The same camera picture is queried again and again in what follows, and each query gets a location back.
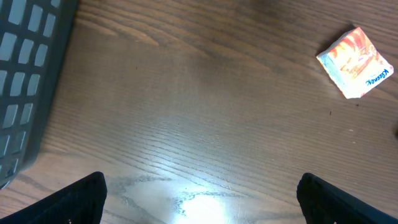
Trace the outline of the grey plastic mesh basket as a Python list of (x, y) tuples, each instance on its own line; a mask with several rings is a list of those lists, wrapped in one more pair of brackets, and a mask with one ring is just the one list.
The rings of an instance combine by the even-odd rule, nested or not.
[(1, 188), (35, 162), (78, 0), (1, 0)]

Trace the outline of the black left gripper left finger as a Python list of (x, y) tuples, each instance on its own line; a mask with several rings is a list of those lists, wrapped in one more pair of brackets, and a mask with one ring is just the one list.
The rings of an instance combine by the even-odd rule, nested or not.
[(99, 224), (106, 196), (104, 175), (97, 171), (2, 218), (1, 224)]

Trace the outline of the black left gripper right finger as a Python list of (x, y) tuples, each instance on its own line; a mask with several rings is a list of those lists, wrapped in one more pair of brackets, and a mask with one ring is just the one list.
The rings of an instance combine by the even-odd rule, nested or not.
[(298, 183), (297, 200), (307, 223), (397, 223), (396, 218), (311, 173)]

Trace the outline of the small orange snack box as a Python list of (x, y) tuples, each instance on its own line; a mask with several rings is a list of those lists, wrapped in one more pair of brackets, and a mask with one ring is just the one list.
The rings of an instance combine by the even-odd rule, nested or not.
[(394, 73), (362, 28), (345, 32), (317, 55), (345, 98), (360, 98)]

